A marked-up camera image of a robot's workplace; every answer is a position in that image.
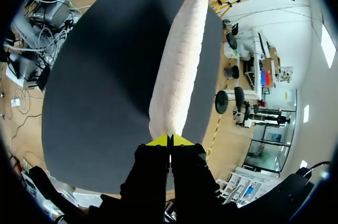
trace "electronic equipment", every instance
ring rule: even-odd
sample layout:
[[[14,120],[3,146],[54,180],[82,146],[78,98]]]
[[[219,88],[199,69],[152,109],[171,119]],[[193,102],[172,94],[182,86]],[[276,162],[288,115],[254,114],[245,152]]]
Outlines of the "electronic equipment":
[[[36,87],[37,65],[33,60],[20,54],[11,53],[10,61],[6,68],[6,76],[18,86],[24,89]]]
[[[215,182],[206,162],[201,144],[193,144],[179,135],[163,135],[147,145],[139,145],[135,163],[121,185],[121,199],[101,195],[100,207],[82,211],[54,188],[46,173],[38,166],[29,174],[41,194],[51,200],[71,223],[104,223],[114,214],[116,223],[136,223],[144,218],[148,223],[165,223],[166,180],[174,175],[177,223],[240,223],[262,219],[286,223],[301,207],[314,184],[309,182],[310,169],[291,174],[259,199],[237,208],[233,202],[223,204],[220,186]]]
[[[69,3],[40,3],[32,15],[32,19],[39,19],[58,29],[70,14]]]

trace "blue object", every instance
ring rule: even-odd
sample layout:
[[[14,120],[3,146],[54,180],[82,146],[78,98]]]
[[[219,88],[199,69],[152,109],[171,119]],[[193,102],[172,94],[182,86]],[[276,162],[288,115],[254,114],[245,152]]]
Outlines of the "blue object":
[[[262,86],[266,86],[266,79],[265,79],[265,73],[264,73],[264,71],[261,71],[260,72],[260,83],[261,83],[261,85]]]
[[[252,186],[250,186],[250,187],[248,188],[246,194],[251,194],[253,190],[254,190],[254,188],[253,188]]]

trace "wooden floor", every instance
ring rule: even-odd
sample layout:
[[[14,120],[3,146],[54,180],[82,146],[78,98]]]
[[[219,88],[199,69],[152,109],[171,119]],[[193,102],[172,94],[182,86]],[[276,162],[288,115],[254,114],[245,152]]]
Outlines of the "wooden floor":
[[[95,1],[72,0],[74,6],[77,7],[91,5]],[[223,74],[223,68],[234,63],[235,61],[227,59],[221,50],[219,80],[216,90],[233,89],[235,87],[236,82],[233,79],[225,78]],[[11,108],[11,99],[14,96],[20,97],[21,92],[17,90],[19,87],[5,76],[5,66],[0,65],[0,67],[2,68],[0,91],[6,94],[4,99],[0,99],[0,112],[6,116],[1,121],[5,145],[20,161],[23,161],[23,158],[25,158],[33,166],[38,165],[45,170],[46,165],[41,142],[41,116],[28,117],[41,114],[43,100],[31,98],[29,101],[26,98],[23,110],[20,107]],[[242,74],[239,85],[243,89],[249,89],[248,82]],[[43,98],[43,93],[38,90],[28,90],[28,94],[32,97]],[[208,165],[215,178],[226,179],[236,166],[242,166],[253,133],[253,129],[244,129],[235,125],[235,121],[232,119],[233,106],[234,103],[230,104],[228,111],[222,115],[215,139],[214,131],[219,120],[219,115],[215,112],[214,108],[212,109],[208,129],[202,144],[208,150],[214,140]]]

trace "black table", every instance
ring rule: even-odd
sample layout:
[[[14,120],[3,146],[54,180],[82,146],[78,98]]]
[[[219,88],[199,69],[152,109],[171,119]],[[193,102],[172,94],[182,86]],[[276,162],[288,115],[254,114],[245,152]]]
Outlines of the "black table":
[[[119,193],[137,146],[152,140],[149,103],[183,1],[97,0],[70,32],[43,103],[42,143],[52,176],[82,189]],[[209,122],[221,38],[221,20],[210,8],[183,130],[195,143],[202,142]]]

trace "lab room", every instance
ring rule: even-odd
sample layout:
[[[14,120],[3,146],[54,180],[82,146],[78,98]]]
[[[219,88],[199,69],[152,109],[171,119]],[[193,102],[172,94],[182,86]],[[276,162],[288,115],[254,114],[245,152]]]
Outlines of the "lab room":
[[[13,1],[1,148],[34,220],[287,223],[331,177],[326,0]]]

